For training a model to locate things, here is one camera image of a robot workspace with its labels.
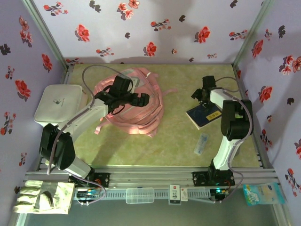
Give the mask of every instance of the blue book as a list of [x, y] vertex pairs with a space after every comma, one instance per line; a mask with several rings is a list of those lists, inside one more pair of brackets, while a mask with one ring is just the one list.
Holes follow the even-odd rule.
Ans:
[[204, 127], [222, 116], [222, 112], [216, 105], [210, 109], [206, 109], [202, 105], [199, 105], [187, 111], [186, 114], [195, 124], [197, 129]]

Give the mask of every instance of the glove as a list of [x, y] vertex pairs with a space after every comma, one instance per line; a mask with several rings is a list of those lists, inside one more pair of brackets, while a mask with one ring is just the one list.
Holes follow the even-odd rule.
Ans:
[[13, 212], [68, 214], [74, 187], [73, 183], [28, 180], [20, 190]]

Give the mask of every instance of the plastic bag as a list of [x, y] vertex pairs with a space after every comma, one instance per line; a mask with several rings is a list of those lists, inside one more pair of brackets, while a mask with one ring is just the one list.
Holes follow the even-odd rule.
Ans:
[[248, 206], [257, 204], [284, 204], [285, 200], [276, 182], [262, 185], [244, 185]]

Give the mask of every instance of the small packet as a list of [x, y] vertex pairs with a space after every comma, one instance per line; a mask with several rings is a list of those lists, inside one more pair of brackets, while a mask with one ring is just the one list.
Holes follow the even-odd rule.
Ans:
[[262, 185], [244, 185], [248, 206], [257, 204], [284, 204], [285, 200], [276, 182]]

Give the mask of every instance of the floral wallpaper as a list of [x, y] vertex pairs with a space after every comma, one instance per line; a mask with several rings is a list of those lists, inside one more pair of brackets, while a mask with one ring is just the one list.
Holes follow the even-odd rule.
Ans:
[[294, 225], [301, 209], [301, 14], [298, 0], [276, 1], [239, 63], [262, 149], [282, 184]]
[[[78, 63], [233, 63], [262, 0], [33, 0]], [[260, 42], [254, 55], [260, 51]]]
[[1, 3], [0, 225], [8, 224], [25, 172], [39, 155], [42, 127], [33, 115], [47, 85], [64, 73], [20, 0]]

